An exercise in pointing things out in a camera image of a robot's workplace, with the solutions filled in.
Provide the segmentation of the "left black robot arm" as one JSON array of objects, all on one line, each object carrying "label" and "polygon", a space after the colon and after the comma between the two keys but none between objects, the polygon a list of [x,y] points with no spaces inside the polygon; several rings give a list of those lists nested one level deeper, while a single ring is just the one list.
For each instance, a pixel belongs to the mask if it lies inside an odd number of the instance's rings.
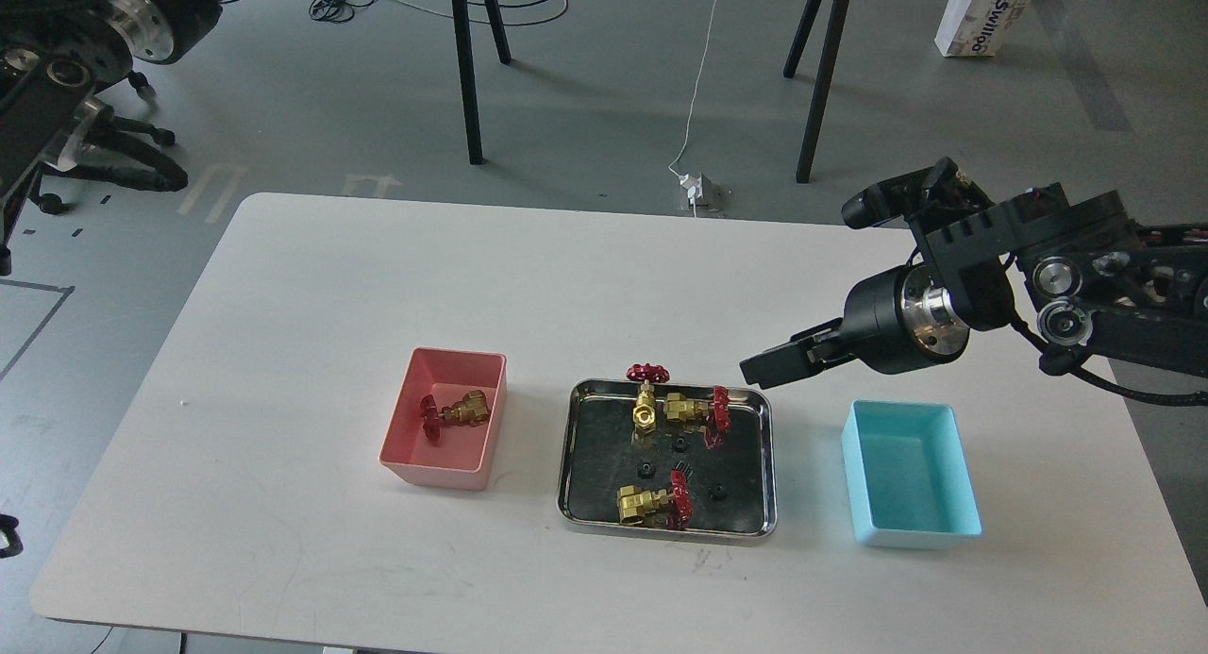
[{"label": "left black robot arm", "polygon": [[226,0],[2,0],[2,236],[33,202],[60,212],[43,176],[176,193],[187,172],[165,154],[176,134],[120,117],[99,93],[151,88],[134,60],[181,60],[211,31]]}]

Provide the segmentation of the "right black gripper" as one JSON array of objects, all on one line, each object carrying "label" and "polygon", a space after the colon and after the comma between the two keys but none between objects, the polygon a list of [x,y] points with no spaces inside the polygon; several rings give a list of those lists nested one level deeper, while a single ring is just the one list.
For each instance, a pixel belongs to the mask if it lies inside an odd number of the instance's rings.
[{"label": "right black gripper", "polygon": [[811,334],[739,361],[747,386],[772,389],[815,377],[846,361],[894,375],[956,361],[970,328],[949,308],[928,264],[902,264],[850,289],[843,316]]}]

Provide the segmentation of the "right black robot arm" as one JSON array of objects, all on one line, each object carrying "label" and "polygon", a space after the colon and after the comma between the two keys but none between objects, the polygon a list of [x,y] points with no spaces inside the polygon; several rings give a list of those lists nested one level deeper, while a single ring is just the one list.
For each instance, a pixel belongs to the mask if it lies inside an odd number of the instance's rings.
[{"label": "right black robot arm", "polygon": [[850,228],[902,219],[904,264],[859,280],[843,314],[741,361],[769,389],[863,361],[896,375],[956,361],[972,331],[1014,328],[1049,376],[1136,403],[1204,406],[1206,394],[1123,388],[1084,369],[1094,355],[1206,375],[1206,227],[1142,226],[1115,191],[1073,204],[1058,184],[994,203],[945,157],[855,193]]}]

